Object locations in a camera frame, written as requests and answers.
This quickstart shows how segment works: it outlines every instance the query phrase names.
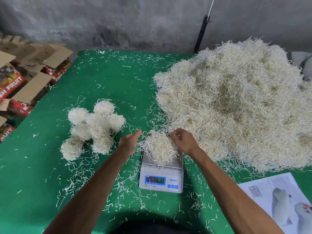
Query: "concrete wall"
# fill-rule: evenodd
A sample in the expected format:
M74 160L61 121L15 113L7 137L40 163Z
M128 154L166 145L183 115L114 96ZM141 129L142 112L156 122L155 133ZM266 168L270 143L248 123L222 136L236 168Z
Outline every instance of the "concrete wall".
M0 0L0 27L75 50L191 53L211 0ZM312 0L215 0L201 49L250 36L312 52Z

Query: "black pole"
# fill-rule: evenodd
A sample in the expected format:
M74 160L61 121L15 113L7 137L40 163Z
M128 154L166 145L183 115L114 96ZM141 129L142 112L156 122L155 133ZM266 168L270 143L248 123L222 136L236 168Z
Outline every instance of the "black pole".
M200 31L199 31L199 35L198 35L198 38L196 41L196 45L195 45L193 54L198 53L198 50L199 50L199 47L200 47L200 44L202 41L202 37L204 36L204 33L205 33L209 19L210 19L210 16L208 17L208 15L205 15L204 20L202 21L202 26L201 26Z

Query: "digital scale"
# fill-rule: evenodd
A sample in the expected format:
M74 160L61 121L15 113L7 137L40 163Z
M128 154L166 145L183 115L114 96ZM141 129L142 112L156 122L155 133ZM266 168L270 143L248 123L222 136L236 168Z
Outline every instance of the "digital scale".
M139 188L146 190L182 193L183 191L183 156L178 156L170 164L159 166L149 159L149 155L142 156Z

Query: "green tablecloth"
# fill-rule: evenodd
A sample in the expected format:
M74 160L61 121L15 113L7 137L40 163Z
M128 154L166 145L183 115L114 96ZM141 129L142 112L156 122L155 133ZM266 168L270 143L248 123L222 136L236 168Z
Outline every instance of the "green tablecloth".
M160 112L153 104L157 89L152 77L173 62L190 57L80 51L60 81L0 145L0 233L41 233L69 201L71 181L77 189L82 185L81 178L86 180L92 169L107 159L107 155L100 155L99 162L92 164L95 157L87 149L76 165L66 166L59 148L69 137L68 109L80 106L92 111L99 98L110 98L129 124L116 141L137 128L149 131L154 126L150 120ZM154 219L175 221L201 233L233 233L199 169L192 162L186 163L182 194L151 192L138 188L140 156L133 155L121 169L94 231L107 233L124 221ZM312 172L292 174L312 200L312 188L306 185ZM233 171L231 175L237 182L251 180L248 171Z

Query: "qr code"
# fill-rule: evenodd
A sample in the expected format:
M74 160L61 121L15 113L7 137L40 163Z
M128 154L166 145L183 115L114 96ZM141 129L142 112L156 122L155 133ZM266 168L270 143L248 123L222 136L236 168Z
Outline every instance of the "qr code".
M249 186L248 189L250 190L254 198L262 196L262 193L257 186Z

